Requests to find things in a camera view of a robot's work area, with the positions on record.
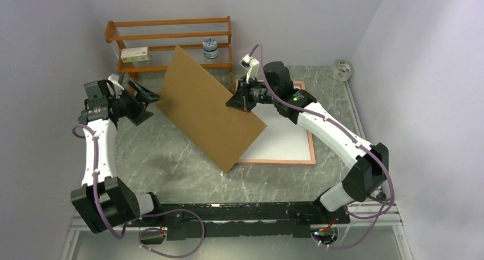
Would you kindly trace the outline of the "brown backing board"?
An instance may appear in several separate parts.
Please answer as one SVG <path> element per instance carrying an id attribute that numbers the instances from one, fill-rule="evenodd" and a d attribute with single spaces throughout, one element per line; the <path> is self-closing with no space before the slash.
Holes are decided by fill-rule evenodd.
<path id="1" fill-rule="evenodd" d="M 266 124 L 226 107 L 232 94 L 181 47 L 174 49 L 157 108 L 223 172 L 229 172 Z"/>

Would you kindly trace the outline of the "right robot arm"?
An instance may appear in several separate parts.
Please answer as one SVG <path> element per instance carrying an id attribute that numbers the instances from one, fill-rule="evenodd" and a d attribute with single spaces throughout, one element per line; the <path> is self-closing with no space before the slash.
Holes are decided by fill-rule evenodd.
<path id="1" fill-rule="evenodd" d="M 382 143 L 372 144 L 337 121 L 317 99 L 296 88 L 281 61 L 264 67 L 247 55 L 240 65 L 245 75 L 236 82 L 229 108 L 250 112 L 259 104 L 275 107 L 277 113 L 325 143 L 349 168 L 340 183 L 324 191 L 314 207 L 314 217 L 329 222 L 336 210 L 353 202 L 364 202 L 384 182 L 389 182 L 389 151 Z"/>

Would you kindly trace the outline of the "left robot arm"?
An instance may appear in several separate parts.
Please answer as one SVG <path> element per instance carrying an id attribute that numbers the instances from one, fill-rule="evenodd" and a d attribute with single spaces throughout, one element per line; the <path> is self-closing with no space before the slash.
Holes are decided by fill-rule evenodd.
<path id="1" fill-rule="evenodd" d="M 118 121 L 126 117 L 138 126 L 153 116 L 148 105 L 162 100 L 162 96 L 133 79 L 128 80 L 128 85 L 124 88 L 122 77 L 115 74 L 84 84 L 84 109 L 71 130 L 86 142 L 84 176 L 81 187 L 71 191 L 71 203 L 93 233 L 108 230 L 117 239 L 124 237 L 129 222 L 141 218 L 155 226 L 164 212 L 156 206 L 154 194 L 137 196 L 116 172 Z"/>

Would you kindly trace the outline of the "white green cardboard box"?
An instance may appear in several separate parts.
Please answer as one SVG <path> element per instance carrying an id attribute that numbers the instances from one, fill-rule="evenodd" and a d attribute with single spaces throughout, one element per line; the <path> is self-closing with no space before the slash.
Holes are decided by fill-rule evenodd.
<path id="1" fill-rule="evenodd" d="M 144 62 L 151 60 L 148 47 L 124 48 L 121 50 L 120 59 L 123 63 Z"/>

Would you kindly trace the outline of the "wooden shelf rack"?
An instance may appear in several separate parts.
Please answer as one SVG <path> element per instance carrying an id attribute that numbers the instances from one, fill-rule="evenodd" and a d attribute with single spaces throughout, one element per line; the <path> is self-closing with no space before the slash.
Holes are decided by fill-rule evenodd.
<path id="1" fill-rule="evenodd" d="M 204 57 L 202 41 L 213 37 L 218 42 L 218 57 Z M 232 55 L 232 22 L 229 16 L 218 18 L 169 19 L 155 21 L 108 21 L 104 38 L 116 43 L 117 55 L 124 48 L 148 47 L 148 62 L 123 63 L 118 59 L 116 69 L 136 79 L 142 72 L 166 71 L 174 49 L 179 46 L 188 52 L 203 68 L 226 69 L 229 79 L 223 85 L 235 89 Z"/>

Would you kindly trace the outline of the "small blue white jar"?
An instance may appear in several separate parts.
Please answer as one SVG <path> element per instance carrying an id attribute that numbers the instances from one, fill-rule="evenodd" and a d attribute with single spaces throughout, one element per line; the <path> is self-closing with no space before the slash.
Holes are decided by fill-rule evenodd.
<path id="1" fill-rule="evenodd" d="M 215 59 L 218 57 L 218 42 L 213 37 L 207 37 L 202 41 L 202 49 L 204 57 L 207 59 Z"/>

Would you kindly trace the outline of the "clear tape roll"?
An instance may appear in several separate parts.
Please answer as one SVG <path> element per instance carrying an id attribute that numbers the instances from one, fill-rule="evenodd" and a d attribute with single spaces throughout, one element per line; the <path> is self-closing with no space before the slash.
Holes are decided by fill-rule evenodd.
<path id="1" fill-rule="evenodd" d="M 331 73 L 334 79 L 345 82 L 353 76 L 354 67 L 347 60 L 336 59 L 331 66 Z"/>

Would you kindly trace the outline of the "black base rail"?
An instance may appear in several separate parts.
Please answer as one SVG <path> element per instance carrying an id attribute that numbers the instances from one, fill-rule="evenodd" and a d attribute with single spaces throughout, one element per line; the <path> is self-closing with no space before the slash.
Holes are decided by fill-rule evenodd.
<path id="1" fill-rule="evenodd" d="M 326 210 L 318 201 L 223 204 L 159 204 L 150 217 L 131 227 L 167 229 L 169 241 L 213 237 L 290 235 L 309 238 L 319 226 L 348 224 L 339 208 Z"/>

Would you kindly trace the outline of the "aluminium extrusion frame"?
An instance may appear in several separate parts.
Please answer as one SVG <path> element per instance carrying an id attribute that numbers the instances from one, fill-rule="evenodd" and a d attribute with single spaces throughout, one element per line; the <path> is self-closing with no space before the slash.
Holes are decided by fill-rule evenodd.
<path id="1" fill-rule="evenodd" d="M 286 221 L 208 221 L 204 239 L 200 227 L 194 237 L 178 239 L 169 233 L 159 245 L 144 249 L 139 228 L 129 227 L 122 239 L 94 234 L 76 217 L 71 222 L 61 259 L 412 259 L 397 209 L 376 224 L 353 220 L 334 225 L 334 248 L 318 245 L 309 234 L 295 237 Z"/>

